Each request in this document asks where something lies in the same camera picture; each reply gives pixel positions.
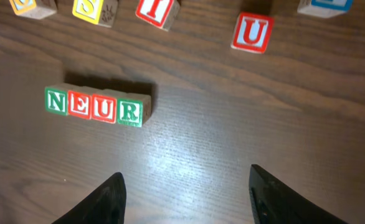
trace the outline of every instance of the toy block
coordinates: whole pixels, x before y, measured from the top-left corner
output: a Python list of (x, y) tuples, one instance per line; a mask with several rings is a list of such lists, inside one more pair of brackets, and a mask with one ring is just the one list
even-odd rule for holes
[(235, 26), (231, 47), (252, 53), (264, 53), (270, 40), (274, 19), (241, 12)]
[(57, 13), (54, 0), (9, 0), (15, 14), (31, 19), (43, 19)]
[(349, 11), (353, 0), (300, 0), (298, 13), (330, 18)]
[(68, 91), (77, 86), (67, 83), (47, 86), (45, 88), (45, 109), (48, 112), (68, 115)]
[(102, 90), (92, 95), (92, 119), (110, 124), (116, 123), (117, 100), (126, 93), (115, 90)]
[(118, 0), (75, 0), (72, 13), (92, 24), (112, 27), (118, 4)]
[(91, 119), (92, 94), (98, 90), (83, 86), (68, 91), (68, 114), (83, 119)]
[(151, 116), (151, 96), (129, 93), (118, 99), (118, 124), (142, 127)]
[(157, 28), (168, 31), (179, 10), (177, 0), (140, 0), (135, 14)]

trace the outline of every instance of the wood grain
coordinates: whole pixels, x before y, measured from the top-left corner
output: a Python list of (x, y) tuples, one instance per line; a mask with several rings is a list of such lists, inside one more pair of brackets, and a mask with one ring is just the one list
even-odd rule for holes
[[(170, 32), (136, 18), (137, 3), (121, 0), (106, 29), (70, 0), (43, 21), (0, 0), (0, 223), (50, 223), (114, 172), (125, 223), (253, 223), (254, 163), (365, 223), (365, 0), (328, 20), (293, 0), (182, 0)], [(266, 54), (229, 47), (241, 10), (275, 18)], [(152, 118), (47, 113), (44, 87), (70, 77), (153, 85)]]

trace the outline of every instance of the letter block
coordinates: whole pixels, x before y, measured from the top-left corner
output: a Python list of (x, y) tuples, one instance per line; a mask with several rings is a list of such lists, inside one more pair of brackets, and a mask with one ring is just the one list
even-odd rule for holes
[(45, 109), (48, 112), (68, 115), (68, 91), (77, 88), (70, 84), (58, 84), (45, 88)]
[(84, 21), (111, 28), (118, 4), (118, 0), (75, 0), (72, 13)]
[(102, 90), (93, 94), (92, 119), (110, 124), (116, 123), (117, 100), (126, 93)]
[(142, 127), (150, 116), (151, 96), (129, 93), (118, 99), (118, 124)]
[(274, 20), (271, 17), (241, 12), (231, 47), (252, 53), (264, 53), (270, 40), (273, 24)]
[(163, 30), (170, 30), (180, 9), (177, 0), (140, 0), (135, 14)]
[(43, 19), (57, 13), (54, 0), (9, 0), (18, 16)]
[(349, 11), (353, 0), (300, 0), (297, 12), (330, 18)]
[(92, 94), (98, 90), (83, 86), (68, 91), (68, 114), (83, 119), (91, 119)]

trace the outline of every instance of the green block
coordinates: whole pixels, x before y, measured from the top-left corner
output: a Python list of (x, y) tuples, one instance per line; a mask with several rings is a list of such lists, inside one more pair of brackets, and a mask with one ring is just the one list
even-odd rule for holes
[(118, 124), (141, 127), (143, 125), (143, 102), (131, 99), (118, 99)]
[(56, 88), (45, 88), (45, 109), (48, 112), (68, 115), (68, 93), (64, 90), (58, 90)]

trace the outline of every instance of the tabletop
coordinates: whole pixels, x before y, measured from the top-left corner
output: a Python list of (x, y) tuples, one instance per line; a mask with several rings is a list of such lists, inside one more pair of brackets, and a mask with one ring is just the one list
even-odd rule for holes
[[(37, 21), (0, 0), (0, 223), (51, 223), (115, 172), (125, 223), (254, 223), (259, 164), (365, 223), (365, 0), (331, 19), (298, 0), (182, 0), (169, 32), (120, 0), (112, 28)], [(264, 54), (231, 49), (239, 12), (275, 19)], [(150, 93), (142, 128), (45, 111), (57, 83)]]

